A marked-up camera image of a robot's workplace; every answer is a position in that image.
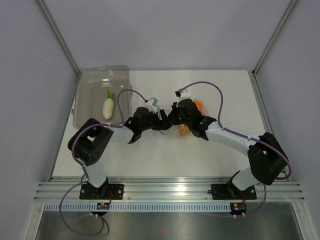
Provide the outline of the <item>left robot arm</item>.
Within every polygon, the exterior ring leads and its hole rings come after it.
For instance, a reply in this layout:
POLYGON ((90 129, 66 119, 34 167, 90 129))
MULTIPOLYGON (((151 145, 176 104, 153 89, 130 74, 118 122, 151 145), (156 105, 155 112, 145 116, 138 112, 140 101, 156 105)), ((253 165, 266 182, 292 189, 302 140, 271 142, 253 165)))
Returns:
POLYGON ((109 180, 99 162, 108 143, 133 144, 146 130, 162 130, 162 121, 166 119, 163 109, 153 112, 146 107, 138 107, 123 126, 101 123, 95 118, 87 120, 67 144, 87 178, 83 185, 84 193, 96 199, 103 199, 108 194, 109 180))

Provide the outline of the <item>zip top bag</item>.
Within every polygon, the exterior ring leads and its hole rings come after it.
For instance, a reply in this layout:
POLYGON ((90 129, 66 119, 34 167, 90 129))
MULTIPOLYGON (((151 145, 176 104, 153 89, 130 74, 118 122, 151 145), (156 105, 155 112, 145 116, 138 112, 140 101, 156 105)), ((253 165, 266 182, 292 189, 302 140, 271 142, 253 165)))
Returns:
MULTIPOLYGON (((202 112, 201 115, 203 116, 204 115, 204 107, 202 109, 202 112)), ((183 137, 183 136, 180 136, 180 133, 179 133, 179 129, 181 126, 183 126, 184 124, 179 124, 179 125, 172 125, 170 128, 168 128, 167 130, 160 130, 160 134, 161 135, 164 135, 164 136, 178 136, 178 137, 183 137)))

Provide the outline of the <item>white fake radish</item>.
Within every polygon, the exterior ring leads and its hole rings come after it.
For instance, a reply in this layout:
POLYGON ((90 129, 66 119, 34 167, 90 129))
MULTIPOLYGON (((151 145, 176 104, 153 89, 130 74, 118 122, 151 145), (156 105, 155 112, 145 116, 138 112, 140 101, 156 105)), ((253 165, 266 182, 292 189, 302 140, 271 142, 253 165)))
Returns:
POLYGON ((106 120, 109 120, 113 115, 115 94, 111 90, 107 90, 107 98, 102 107, 102 115, 106 120))

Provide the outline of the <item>golden fake pastry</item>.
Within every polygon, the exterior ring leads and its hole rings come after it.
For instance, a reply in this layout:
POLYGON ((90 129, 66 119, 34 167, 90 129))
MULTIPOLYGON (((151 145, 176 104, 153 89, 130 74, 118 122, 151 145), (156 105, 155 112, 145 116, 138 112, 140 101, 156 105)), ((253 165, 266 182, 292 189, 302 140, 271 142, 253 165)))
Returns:
POLYGON ((191 133, 190 129, 189 129, 187 126, 185 126, 185 125, 182 125, 182 126, 179 128, 179 135, 180 135, 181 137, 185 137, 185 136, 187 136, 187 135, 190 134, 190 133, 191 133))

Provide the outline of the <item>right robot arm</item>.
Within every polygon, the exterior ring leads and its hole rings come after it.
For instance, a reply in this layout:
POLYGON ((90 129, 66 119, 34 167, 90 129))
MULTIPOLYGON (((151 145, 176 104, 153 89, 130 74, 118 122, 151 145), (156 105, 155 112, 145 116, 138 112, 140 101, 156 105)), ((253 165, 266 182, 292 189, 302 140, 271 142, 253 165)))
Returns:
POLYGON ((288 166, 288 158, 274 135, 265 132, 250 136, 222 128, 215 118, 202 115, 189 98, 174 102, 168 118, 173 125, 187 126, 195 137, 223 144, 248 158, 249 167, 236 172, 224 184, 222 195, 225 197, 237 199, 254 185, 269 186, 288 166))

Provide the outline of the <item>clear plastic container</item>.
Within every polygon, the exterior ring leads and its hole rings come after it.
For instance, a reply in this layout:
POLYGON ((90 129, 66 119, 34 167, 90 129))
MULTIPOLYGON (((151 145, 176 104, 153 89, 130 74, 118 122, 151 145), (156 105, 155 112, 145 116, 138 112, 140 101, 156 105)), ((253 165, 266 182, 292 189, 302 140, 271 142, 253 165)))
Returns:
POLYGON ((101 123, 120 125, 121 115, 126 120, 131 116, 132 93, 121 90, 130 89, 130 72, 126 65, 113 65, 85 69, 80 73, 73 108, 73 126, 79 129, 84 123, 94 118, 101 123), (112 98, 113 109, 109 119, 103 115, 105 101, 112 98))

